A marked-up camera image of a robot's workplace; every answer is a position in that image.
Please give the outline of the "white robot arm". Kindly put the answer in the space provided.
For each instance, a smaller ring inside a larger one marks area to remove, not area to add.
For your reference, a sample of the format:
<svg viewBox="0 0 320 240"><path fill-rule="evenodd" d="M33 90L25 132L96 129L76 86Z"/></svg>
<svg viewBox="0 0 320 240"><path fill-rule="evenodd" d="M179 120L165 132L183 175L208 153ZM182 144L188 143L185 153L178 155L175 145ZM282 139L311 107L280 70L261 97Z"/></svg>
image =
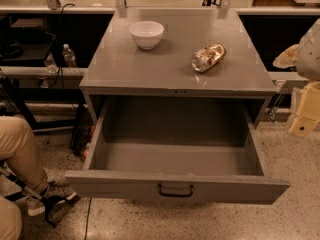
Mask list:
<svg viewBox="0 0 320 240"><path fill-rule="evenodd" d="M288 133L298 138L312 133L320 123L320 19L300 39L273 61L277 68L295 67L299 76L309 80L292 94Z"/></svg>

